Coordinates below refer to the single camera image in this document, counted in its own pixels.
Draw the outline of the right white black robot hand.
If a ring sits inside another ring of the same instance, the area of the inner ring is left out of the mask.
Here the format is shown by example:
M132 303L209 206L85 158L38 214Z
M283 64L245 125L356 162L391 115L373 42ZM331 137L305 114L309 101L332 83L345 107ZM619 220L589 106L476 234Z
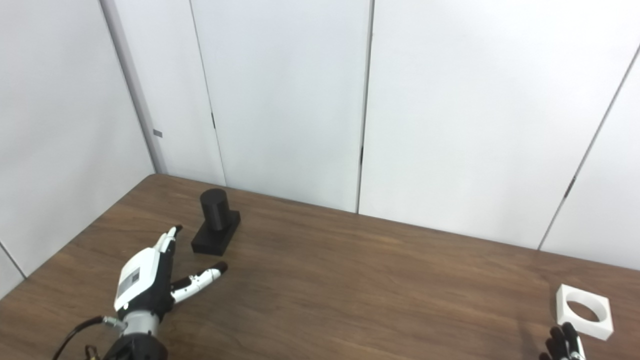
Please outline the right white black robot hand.
M546 352L540 353L538 360L586 360L582 340L571 322L553 326L545 346Z

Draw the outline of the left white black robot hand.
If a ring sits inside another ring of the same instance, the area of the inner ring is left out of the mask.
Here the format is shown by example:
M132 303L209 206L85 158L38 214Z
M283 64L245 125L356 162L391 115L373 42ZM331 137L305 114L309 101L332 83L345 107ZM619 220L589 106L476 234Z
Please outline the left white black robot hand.
M182 225L170 228L153 247L133 255L121 269L114 309L123 321L134 312L147 312L162 319L174 305L213 284L228 269L224 261L194 275L172 281L176 237Z

